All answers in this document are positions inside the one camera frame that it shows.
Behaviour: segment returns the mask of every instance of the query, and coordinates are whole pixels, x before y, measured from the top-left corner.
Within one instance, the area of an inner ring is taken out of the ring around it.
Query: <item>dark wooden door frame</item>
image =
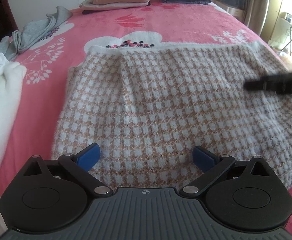
[[[12,14],[12,11],[11,11],[10,7],[9,7],[8,0],[1,0],[1,1],[2,1],[3,8],[4,8],[6,14],[8,15],[9,21],[11,22],[13,28],[15,30],[18,30],[18,27],[17,27],[17,24],[15,22],[14,16]]]

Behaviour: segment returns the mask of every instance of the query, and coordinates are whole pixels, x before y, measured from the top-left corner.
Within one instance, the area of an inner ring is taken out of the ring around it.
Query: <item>brown and white checkered fabric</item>
[[[92,47],[69,73],[52,158],[98,143],[90,171],[112,188],[181,188],[200,175],[202,145],[239,160],[263,156],[292,186],[292,96],[243,90],[285,71],[263,44]]]

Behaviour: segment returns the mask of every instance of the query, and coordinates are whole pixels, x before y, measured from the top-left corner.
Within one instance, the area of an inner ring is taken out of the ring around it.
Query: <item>folded dark garment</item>
[[[188,4],[204,4],[208,5],[211,0],[162,0],[163,3],[188,3]]]

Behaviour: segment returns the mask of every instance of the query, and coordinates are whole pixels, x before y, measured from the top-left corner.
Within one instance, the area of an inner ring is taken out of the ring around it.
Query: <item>bed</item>
[[[67,74],[93,45],[153,48],[167,44],[245,44],[260,38],[215,4],[164,4],[74,15],[16,61],[27,67],[17,118],[0,168],[0,196],[32,155],[50,159]],[[292,233],[292,217],[286,227]],[[5,226],[0,217],[0,234]]]

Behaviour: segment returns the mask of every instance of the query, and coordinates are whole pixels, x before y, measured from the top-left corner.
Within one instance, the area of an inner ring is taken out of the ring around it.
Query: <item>beige curtain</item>
[[[260,35],[264,27],[269,0],[245,0],[244,24]]]

